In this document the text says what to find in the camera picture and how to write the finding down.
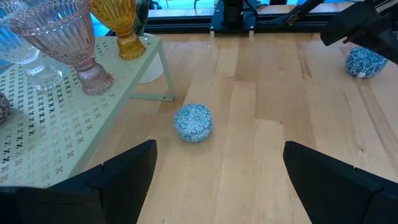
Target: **amber glass vase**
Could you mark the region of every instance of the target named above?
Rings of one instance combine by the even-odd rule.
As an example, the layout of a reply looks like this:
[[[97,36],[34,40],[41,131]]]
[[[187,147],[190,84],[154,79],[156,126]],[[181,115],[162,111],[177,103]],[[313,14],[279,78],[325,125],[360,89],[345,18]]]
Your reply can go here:
[[[91,12],[118,37],[119,55],[129,60],[140,57],[145,47],[132,29],[136,18],[135,0],[88,0]]]

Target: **white base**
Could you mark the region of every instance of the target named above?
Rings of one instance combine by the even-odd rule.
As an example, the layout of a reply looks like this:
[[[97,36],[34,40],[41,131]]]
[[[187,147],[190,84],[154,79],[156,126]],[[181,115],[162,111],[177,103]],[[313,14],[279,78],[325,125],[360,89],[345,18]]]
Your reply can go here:
[[[153,37],[152,34],[144,34],[144,36]],[[162,61],[160,59],[159,53],[156,53],[153,61],[150,63],[148,69],[146,70],[144,76],[138,82],[139,84],[145,84],[152,82],[159,78],[164,73]]]

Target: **clear glass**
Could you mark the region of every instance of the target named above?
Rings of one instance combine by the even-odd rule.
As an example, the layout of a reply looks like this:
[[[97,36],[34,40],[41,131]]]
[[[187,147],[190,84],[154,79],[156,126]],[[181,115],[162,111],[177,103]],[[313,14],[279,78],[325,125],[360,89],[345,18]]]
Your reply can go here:
[[[43,63],[39,50],[13,33],[9,27],[10,20],[26,9],[27,5],[22,1],[0,2],[0,58],[23,65],[24,73],[35,90],[49,90],[62,80],[62,72]]]
[[[118,37],[119,55],[129,60],[140,57],[145,47],[132,29],[136,18],[135,0],[88,0],[91,12]]]
[[[72,65],[87,95],[97,95],[113,84],[113,76],[96,63],[95,39],[86,0],[45,2],[11,21],[11,29],[43,53]]]

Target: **pink glass vase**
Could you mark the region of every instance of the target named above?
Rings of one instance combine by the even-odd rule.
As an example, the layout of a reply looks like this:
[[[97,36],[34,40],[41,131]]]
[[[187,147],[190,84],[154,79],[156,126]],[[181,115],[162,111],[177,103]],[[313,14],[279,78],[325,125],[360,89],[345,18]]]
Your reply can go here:
[[[43,53],[77,71],[87,95],[113,84],[113,76],[94,59],[95,38],[87,0],[55,0],[32,7],[11,21],[13,32]]]

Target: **perforated shelf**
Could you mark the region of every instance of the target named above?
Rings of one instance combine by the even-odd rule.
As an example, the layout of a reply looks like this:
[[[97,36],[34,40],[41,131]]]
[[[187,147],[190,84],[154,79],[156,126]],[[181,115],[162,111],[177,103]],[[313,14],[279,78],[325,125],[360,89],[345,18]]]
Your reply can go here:
[[[0,125],[0,185],[48,187],[83,171],[157,47],[162,48],[158,37],[142,43],[143,56],[123,60],[115,37],[96,38],[96,59],[115,77],[111,89],[98,96],[85,95],[74,69],[59,63],[64,81],[43,93],[29,86],[21,66],[4,72],[0,91],[10,100],[12,114]]]

